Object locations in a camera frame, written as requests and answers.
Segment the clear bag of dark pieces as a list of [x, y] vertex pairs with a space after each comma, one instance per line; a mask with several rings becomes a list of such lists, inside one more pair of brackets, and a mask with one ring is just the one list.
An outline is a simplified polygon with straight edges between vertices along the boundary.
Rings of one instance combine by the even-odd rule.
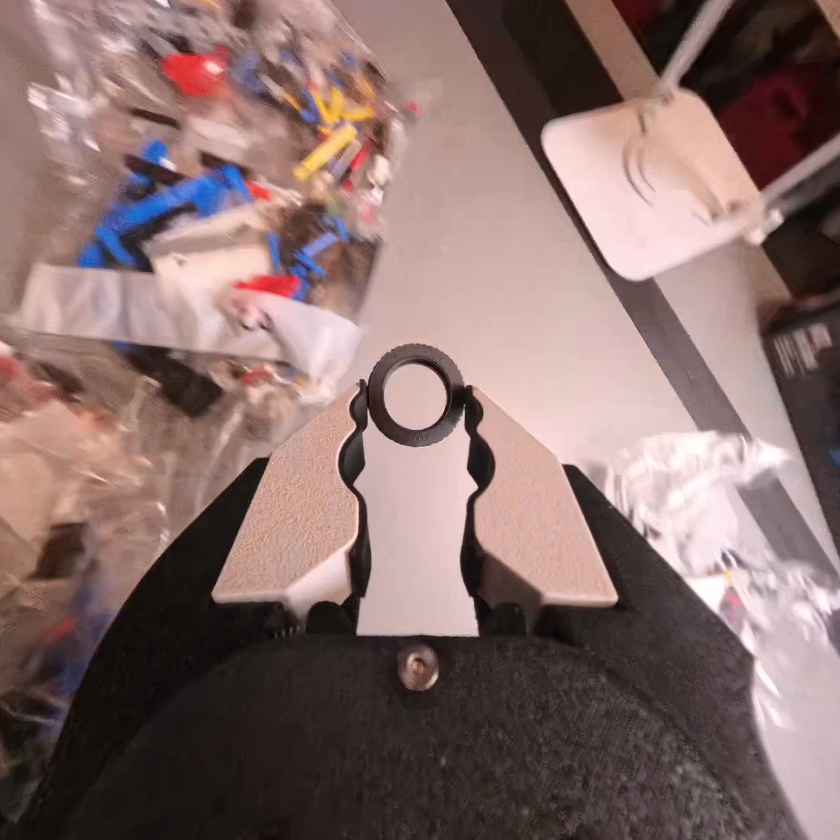
[[783, 560], [739, 498], [789, 460], [739, 434], [659, 434], [609, 462], [601, 486], [749, 652], [759, 721], [835, 737], [838, 582], [802, 556]]

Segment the clear bag of white pieces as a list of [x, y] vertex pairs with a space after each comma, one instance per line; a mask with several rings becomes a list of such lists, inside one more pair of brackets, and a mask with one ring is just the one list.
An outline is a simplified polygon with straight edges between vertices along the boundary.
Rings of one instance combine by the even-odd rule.
[[165, 350], [2, 343], [2, 658], [68, 608], [108, 531], [162, 535], [165, 422], [223, 394]]

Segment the wooden board document stand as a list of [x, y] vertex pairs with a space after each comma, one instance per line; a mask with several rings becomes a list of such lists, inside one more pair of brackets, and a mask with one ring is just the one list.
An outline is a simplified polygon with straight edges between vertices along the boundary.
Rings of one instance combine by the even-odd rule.
[[742, 239], [761, 245], [838, 161], [838, 135], [759, 189], [718, 119], [680, 86], [732, 2], [705, 2], [647, 95], [569, 117], [542, 150], [605, 262], [646, 280]]

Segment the black lego set box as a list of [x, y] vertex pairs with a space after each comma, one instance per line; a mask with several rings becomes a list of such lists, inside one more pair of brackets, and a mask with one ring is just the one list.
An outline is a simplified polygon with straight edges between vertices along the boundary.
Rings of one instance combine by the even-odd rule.
[[838, 301], [779, 312], [763, 348], [828, 528], [839, 533]]

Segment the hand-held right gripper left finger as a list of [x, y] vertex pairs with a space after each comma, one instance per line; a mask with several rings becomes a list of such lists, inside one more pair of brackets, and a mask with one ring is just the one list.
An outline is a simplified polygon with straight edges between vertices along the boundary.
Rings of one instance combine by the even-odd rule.
[[220, 605], [279, 604], [295, 621], [321, 602], [356, 614], [371, 577], [362, 381], [269, 457], [212, 591]]

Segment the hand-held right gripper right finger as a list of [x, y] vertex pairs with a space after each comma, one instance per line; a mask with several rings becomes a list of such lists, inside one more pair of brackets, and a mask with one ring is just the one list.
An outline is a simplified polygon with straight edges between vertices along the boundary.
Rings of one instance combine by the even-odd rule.
[[558, 457], [480, 389], [465, 390], [467, 500], [461, 573], [478, 623], [539, 623], [618, 602]]

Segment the black rubber tyre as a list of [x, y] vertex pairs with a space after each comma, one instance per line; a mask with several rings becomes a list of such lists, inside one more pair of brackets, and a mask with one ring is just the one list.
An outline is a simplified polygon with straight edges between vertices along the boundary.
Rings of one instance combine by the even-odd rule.
[[[385, 401], [385, 388], [393, 373], [406, 366], [420, 366], [435, 373], [445, 392], [445, 407], [431, 425], [412, 429], [398, 423]], [[421, 343], [408, 343], [385, 353], [367, 381], [369, 415], [381, 434], [393, 443], [425, 448], [446, 439], [460, 422], [465, 410], [466, 384], [457, 364], [443, 351]]]

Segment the clear bag of colourful pieces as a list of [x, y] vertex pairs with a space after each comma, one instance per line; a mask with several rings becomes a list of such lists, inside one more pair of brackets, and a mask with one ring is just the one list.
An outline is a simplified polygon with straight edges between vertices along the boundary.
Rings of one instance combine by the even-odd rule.
[[58, 209], [19, 327], [340, 377], [429, 93], [331, 2], [28, 5]]

